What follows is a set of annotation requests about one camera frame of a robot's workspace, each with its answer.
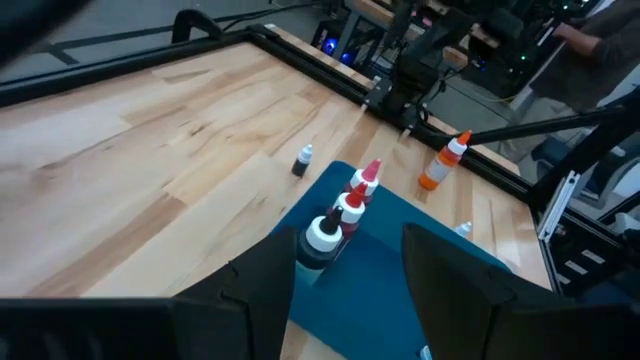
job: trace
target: orange bottle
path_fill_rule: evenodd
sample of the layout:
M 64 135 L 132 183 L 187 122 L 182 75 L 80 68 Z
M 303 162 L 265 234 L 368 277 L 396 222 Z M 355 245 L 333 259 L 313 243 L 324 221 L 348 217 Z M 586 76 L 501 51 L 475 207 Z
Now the orange bottle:
M 435 189 L 444 180 L 451 169 L 462 159 L 462 154 L 467 150 L 467 142 L 471 137 L 471 130 L 462 134 L 459 138 L 453 138 L 449 144 L 440 150 L 438 155 L 427 166 L 418 178 L 418 182 L 427 190 Z

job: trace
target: person's arm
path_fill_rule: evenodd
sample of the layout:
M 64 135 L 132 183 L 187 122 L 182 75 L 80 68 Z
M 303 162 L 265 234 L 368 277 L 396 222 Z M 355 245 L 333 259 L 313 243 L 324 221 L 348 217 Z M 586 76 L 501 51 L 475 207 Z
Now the person's arm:
M 566 24 L 560 24 L 553 36 L 563 39 L 575 52 L 597 63 L 616 65 L 626 59 L 640 56 L 640 42 L 636 38 L 638 34 L 640 18 L 630 21 L 616 34 L 607 38 L 584 34 Z

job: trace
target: small dark bottle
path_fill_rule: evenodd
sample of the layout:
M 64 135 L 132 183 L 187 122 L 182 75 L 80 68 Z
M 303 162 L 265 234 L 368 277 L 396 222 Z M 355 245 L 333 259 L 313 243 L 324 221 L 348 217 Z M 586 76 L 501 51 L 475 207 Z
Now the small dark bottle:
M 291 168 L 291 172 L 295 176 L 302 177 L 302 175 L 304 175 L 304 172 L 307 170 L 307 167 L 311 162 L 311 153 L 311 144 L 305 146 L 304 149 L 300 150 L 300 153 L 296 158 L 296 162 L 293 163 L 293 167 Z
M 342 240 L 340 218 L 343 209 L 336 207 L 327 216 L 313 219 L 298 240 L 296 276 L 314 284 L 324 269 L 331 264 Z

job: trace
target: red nozzle tip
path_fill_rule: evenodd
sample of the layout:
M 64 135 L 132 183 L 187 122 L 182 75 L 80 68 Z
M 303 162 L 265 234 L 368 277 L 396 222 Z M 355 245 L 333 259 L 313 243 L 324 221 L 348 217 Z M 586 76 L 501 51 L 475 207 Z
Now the red nozzle tip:
M 368 182 L 373 182 L 378 176 L 378 170 L 380 170 L 380 163 L 382 163 L 382 159 L 378 158 L 371 162 L 371 164 L 367 165 L 367 167 L 362 171 L 362 178 L 367 180 Z
M 467 130 L 467 132 L 460 135 L 460 137 L 458 138 L 458 144 L 466 145 L 469 142 L 470 138 L 471 138 L 471 130 Z
M 361 182 L 360 185 L 356 186 L 347 198 L 345 199 L 347 204 L 353 208 L 359 208 L 362 205 L 362 201 L 364 200 L 365 193 L 367 192 L 367 183 Z

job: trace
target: blue mat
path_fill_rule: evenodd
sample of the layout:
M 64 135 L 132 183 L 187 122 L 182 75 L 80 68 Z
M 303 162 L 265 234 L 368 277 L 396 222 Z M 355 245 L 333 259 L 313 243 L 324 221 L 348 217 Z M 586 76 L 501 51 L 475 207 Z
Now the blue mat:
M 333 162 L 276 226 L 303 231 L 333 205 L 354 168 Z M 289 318 L 348 359 L 416 359 L 427 341 L 409 295 L 400 249 L 402 225 L 416 223 L 467 252 L 499 260 L 380 186 L 360 228 L 310 285 L 296 277 Z

